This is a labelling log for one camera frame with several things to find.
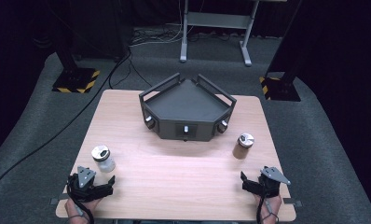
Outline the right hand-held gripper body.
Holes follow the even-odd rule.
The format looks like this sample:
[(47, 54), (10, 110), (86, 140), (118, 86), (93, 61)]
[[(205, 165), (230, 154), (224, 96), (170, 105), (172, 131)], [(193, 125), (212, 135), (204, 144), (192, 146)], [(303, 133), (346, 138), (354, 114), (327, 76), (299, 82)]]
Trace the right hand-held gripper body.
[(290, 185), (291, 181), (276, 167), (265, 166), (260, 170), (258, 177), (260, 186), (258, 195), (265, 198), (273, 198), (279, 195), (281, 183)]

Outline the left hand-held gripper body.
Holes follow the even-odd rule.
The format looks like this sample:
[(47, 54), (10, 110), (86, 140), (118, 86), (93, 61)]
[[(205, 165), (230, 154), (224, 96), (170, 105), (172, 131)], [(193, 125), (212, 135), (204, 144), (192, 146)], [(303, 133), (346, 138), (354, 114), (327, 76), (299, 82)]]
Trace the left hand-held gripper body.
[(70, 198), (86, 203), (93, 201), (93, 181), (96, 173), (90, 168), (77, 167), (77, 172), (67, 179), (67, 194)]

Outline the person's right hand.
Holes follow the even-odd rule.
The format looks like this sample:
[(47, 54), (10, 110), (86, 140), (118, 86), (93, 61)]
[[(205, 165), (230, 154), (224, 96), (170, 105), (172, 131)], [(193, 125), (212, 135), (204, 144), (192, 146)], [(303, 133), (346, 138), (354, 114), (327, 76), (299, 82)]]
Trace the person's right hand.
[(264, 200), (262, 205), (260, 204), (261, 197), (254, 195), (256, 202), (256, 216), (260, 218), (261, 224), (276, 224), (278, 220), (278, 213), (282, 205), (282, 197), (280, 195)]

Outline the person's left hand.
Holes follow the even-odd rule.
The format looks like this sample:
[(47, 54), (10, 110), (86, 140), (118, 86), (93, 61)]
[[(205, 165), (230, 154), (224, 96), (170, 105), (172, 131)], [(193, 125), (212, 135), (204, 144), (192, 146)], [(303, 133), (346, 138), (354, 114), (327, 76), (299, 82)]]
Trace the person's left hand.
[[(83, 203), (83, 206), (94, 213), (95, 208), (100, 203), (101, 199)], [(68, 199), (64, 205), (69, 224), (89, 224), (90, 218), (86, 211), (80, 205), (76, 205), (72, 199)]]

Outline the white-filled glass jar, silver lid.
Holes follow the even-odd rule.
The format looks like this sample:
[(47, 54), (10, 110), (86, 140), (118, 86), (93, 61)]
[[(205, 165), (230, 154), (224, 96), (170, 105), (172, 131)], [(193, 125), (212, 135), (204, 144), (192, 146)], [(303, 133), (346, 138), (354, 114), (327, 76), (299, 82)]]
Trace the white-filled glass jar, silver lid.
[(116, 163), (111, 157), (111, 151), (105, 145), (96, 146), (91, 151), (91, 156), (103, 173), (110, 173), (116, 168)]

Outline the brown-filled glass jar, silver lid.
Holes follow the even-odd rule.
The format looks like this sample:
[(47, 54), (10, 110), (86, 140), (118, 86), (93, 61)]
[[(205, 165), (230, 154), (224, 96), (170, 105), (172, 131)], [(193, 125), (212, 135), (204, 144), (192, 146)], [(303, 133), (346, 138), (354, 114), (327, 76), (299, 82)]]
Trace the brown-filled glass jar, silver lid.
[(254, 137), (250, 133), (242, 133), (232, 150), (233, 156), (238, 160), (246, 158), (249, 149), (254, 145)]

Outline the dark grey corner rack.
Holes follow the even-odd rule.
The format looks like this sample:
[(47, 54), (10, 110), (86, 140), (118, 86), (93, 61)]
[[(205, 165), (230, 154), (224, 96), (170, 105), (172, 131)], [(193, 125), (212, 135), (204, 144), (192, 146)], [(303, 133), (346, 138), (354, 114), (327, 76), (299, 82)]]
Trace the dark grey corner rack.
[(175, 74), (139, 94), (145, 126), (162, 139), (209, 141), (227, 130), (237, 100), (202, 75)]

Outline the black stand with striped base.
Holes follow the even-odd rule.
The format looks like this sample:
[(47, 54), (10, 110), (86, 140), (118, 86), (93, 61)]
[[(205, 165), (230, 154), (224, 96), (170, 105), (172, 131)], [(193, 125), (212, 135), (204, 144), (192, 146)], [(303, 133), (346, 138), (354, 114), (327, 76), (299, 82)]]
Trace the black stand with striped base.
[(94, 68), (82, 68), (76, 65), (62, 33), (55, 32), (52, 36), (52, 42), (62, 63), (62, 72), (53, 84), (52, 90), (76, 93), (89, 92), (100, 72)]
[(267, 100), (300, 102), (294, 81), (299, 66), (291, 54), (283, 47), (276, 51), (267, 72), (259, 78)]

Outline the dark box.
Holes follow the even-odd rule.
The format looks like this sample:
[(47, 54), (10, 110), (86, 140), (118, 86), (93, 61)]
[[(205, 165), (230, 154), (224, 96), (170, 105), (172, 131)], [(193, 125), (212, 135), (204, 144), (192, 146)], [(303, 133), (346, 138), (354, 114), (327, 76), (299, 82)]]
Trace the dark box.
[(71, 0), (70, 8), (78, 59), (125, 57), (133, 35), (131, 0)]

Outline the dark table bracket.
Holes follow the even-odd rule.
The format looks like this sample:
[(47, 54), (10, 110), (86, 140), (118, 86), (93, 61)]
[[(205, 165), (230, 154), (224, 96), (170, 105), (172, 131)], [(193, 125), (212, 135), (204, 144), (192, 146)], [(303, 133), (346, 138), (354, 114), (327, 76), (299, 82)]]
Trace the dark table bracket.
[(69, 196), (67, 194), (61, 194), (58, 197), (51, 198), (49, 200), (50, 205), (57, 205), (61, 200), (67, 200)]
[(283, 202), (285, 204), (291, 204), (294, 207), (301, 207), (302, 206), (302, 202), (300, 202), (299, 200), (294, 199), (294, 198), (284, 198)]

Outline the white metal table frame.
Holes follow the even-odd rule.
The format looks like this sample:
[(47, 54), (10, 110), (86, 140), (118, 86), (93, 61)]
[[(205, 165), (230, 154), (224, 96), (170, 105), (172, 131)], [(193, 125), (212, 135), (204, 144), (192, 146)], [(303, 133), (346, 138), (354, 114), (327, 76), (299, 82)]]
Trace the white metal table frame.
[(246, 66), (252, 65), (252, 59), (247, 49), (248, 42), (251, 36), (252, 28), (256, 11), (258, 9), (260, 0), (254, 0), (252, 12), (249, 16), (231, 15), (231, 14), (216, 14), (190, 11), (189, 0), (185, 0), (184, 14), (183, 14), (183, 37), (181, 42), (180, 59), (181, 63), (187, 61), (187, 33), (189, 26), (197, 27), (212, 27), (212, 28), (228, 28), (241, 29), (245, 31), (242, 41), (240, 41), (240, 52), (242, 54), (244, 64)]

